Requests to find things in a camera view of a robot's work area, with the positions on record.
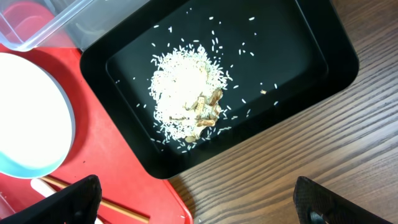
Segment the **chopstick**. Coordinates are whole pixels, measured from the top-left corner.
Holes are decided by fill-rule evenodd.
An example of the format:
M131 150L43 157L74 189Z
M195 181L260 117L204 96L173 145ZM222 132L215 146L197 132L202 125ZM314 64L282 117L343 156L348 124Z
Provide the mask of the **chopstick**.
M53 185L55 185L57 187L60 187L61 189L64 189L65 187L68 187L67 184L65 184L65 183L63 183L63 182L61 182L59 180L55 180L55 179L53 179L53 178L51 178L49 176L41 177L41 179L46 181L46 182L48 182L48 183L50 183L50 184L53 184ZM114 211L122 213L123 215L127 215L127 216L129 216L129 217L131 217L131 218L133 218L135 220L141 221L143 223L149 223L149 218L148 217L145 217L143 215L140 215L140 214L137 214L135 212L132 212L132 211L126 209L126 208L122 208L119 205L115 205L114 203L109 202L109 201L105 200L104 198L101 200L101 204L104 205L105 207L108 207L108 208L114 210Z

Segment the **black tray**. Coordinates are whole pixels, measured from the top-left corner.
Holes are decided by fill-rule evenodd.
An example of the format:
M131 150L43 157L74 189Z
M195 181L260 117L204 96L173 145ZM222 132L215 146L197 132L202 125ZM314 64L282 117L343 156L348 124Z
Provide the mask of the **black tray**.
M223 46L218 54L211 51L215 37ZM228 116L238 119L219 120L217 129L233 128L182 153L187 149L173 141L150 140L163 140L152 127L155 101L147 88L156 67L150 60L195 39L233 77L220 105L232 107ZM151 0L89 47L80 67L146 171L167 179L346 88L359 63L329 0Z

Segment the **red tray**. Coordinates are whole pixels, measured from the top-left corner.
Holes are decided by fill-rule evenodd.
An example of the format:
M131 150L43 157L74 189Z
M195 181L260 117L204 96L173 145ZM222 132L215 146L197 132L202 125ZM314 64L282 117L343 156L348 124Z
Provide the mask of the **red tray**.
M151 177L138 162L86 81L75 49L40 48L9 52L30 60L54 76L66 91L76 119L76 138L66 161L52 177L74 183L90 174L101 181L103 197L150 217L150 223L193 223L192 216L166 180ZM43 199L30 180L0 174L0 192L15 211ZM108 223L141 223L100 206L100 219Z

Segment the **wooden stick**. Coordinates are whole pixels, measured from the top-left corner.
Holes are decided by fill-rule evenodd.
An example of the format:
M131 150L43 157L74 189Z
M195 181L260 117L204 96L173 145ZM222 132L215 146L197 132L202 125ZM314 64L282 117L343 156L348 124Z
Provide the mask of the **wooden stick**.
M61 182L59 180L55 180L55 179L53 179L53 178L51 178L49 176L42 177L41 179L46 181L46 182L48 182L48 183L50 183L50 184L53 184L53 185L55 185L57 187L60 187L61 189L64 189L65 187L68 187L67 184L65 184L65 183L63 183L63 182ZM105 207L108 207L108 208L114 210L114 211L122 213L123 215L127 215L127 216L129 216L129 217L131 217L131 218L133 218L135 220L141 221L143 223L149 223L149 218L148 217L145 217L143 215L140 215L140 214L137 214L135 212L132 212L132 211L126 209L126 208L122 208L119 205L115 205L114 203L109 202L109 201L107 201L105 199L101 200L101 204L104 205Z

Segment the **wooden table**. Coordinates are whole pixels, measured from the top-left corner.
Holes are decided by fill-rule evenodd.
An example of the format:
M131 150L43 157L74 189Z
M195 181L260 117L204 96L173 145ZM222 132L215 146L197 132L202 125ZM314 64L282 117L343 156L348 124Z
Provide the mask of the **wooden table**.
M357 79L172 179L195 223L298 223L300 175L398 223L398 1L333 2L360 59Z

